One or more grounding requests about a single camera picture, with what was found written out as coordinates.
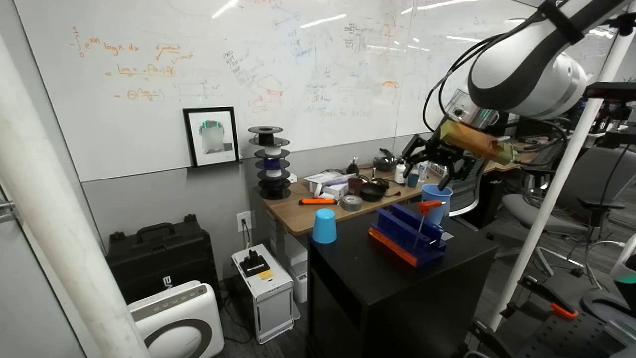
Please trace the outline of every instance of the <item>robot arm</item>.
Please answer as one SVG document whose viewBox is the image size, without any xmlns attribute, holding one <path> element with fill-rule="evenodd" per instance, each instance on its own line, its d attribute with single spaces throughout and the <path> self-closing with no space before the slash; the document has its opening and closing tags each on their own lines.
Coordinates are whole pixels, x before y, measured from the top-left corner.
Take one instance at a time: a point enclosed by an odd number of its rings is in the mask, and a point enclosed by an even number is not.
<svg viewBox="0 0 636 358">
<path fill-rule="evenodd" d="M 559 118 L 583 98 L 589 82 L 581 64 L 563 52 L 624 4 L 628 0 L 571 0 L 561 8 L 543 2 L 533 16 L 543 20 L 475 60 L 467 86 L 471 100 L 523 118 Z"/>
</svg>

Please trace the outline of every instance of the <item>picture frame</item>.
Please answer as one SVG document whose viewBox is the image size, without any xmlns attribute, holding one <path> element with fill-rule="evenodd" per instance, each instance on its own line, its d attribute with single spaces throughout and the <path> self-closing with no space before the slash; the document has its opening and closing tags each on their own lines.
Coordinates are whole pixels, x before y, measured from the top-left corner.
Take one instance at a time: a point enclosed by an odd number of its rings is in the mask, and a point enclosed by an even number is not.
<svg viewBox="0 0 636 358">
<path fill-rule="evenodd" d="M 193 167 L 239 161 L 233 108 L 185 108 L 183 120 Z"/>
</svg>

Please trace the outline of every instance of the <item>gray floor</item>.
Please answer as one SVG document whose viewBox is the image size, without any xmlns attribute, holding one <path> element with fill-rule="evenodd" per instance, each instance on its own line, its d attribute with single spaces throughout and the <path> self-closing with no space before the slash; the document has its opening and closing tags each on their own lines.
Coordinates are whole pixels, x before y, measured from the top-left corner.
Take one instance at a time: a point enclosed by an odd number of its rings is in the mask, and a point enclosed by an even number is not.
<svg viewBox="0 0 636 358">
<path fill-rule="evenodd" d="M 636 231 L 636 187 L 630 187 L 622 195 L 622 203 L 626 203 L 626 209 L 611 215 L 611 219 L 607 221 L 605 237 L 624 243 Z M 513 235 L 513 237 L 517 235 L 519 239 L 523 239 L 527 233 L 507 213 L 499 213 L 497 223 L 501 225 L 499 229 L 507 235 Z M 515 247 L 515 241 L 511 241 L 511 243 L 503 241 L 501 251 L 507 251 L 511 245 Z M 583 257 L 585 257 L 585 247 L 573 247 L 571 243 L 557 239 L 557 237 L 545 235 L 541 239 L 541 245 L 555 249 L 559 253 L 571 253 L 571 257 L 577 261 L 583 261 Z M 613 269 L 618 255 L 620 255 L 620 249 L 605 247 L 605 245 L 595 247 L 591 251 L 589 263 L 595 269 L 599 281 L 609 291 L 616 291 L 609 279 L 609 271 Z M 495 305 L 497 305 L 499 295 L 507 283 L 507 277 L 509 277 L 513 263 L 515 263 L 515 257 L 509 257 L 509 259 L 505 257 L 505 259 L 499 259 L 493 263 L 489 281 L 487 281 L 483 295 L 481 295 L 481 301 L 477 305 L 477 313 L 475 313 L 477 319 L 489 321 L 493 317 Z M 565 261 L 551 259 L 551 265 L 559 273 L 569 273 L 573 269 Z M 529 265 L 527 273 L 531 273 L 539 279 L 547 279 L 543 275 L 543 271 L 539 271 L 535 261 Z M 527 295 L 523 291 L 517 291 L 515 299 L 525 301 Z M 269 344 L 259 344 L 255 340 L 253 332 L 249 330 L 249 327 L 245 325 L 245 321 L 241 321 L 235 305 L 227 305 L 227 309 L 221 315 L 221 321 L 223 321 L 223 330 L 225 330 L 225 350 L 223 350 L 221 358 L 298 358 L 304 352 L 302 328 L 298 328 L 298 327 L 293 332 L 287 332 L 287 334 L 271 340 Z"/>
</svg>

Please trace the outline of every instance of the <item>black case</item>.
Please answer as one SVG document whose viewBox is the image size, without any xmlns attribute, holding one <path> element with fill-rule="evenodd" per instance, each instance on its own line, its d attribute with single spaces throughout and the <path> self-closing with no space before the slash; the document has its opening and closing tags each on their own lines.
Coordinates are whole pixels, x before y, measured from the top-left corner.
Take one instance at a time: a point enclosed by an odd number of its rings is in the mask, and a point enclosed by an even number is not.
<svg viewBox="0 0 636 358">
<path fill-rule="evenodd" d="M 211 235 L 199 227 L 195 215 L 177 225 L 143 227 L 132 237 L 114 233 L 110 241 L 108 263 L 126 303 L 161 293 L 169 285 L 201 281 L 215 289 L 221 309 Z"/>
</svg>

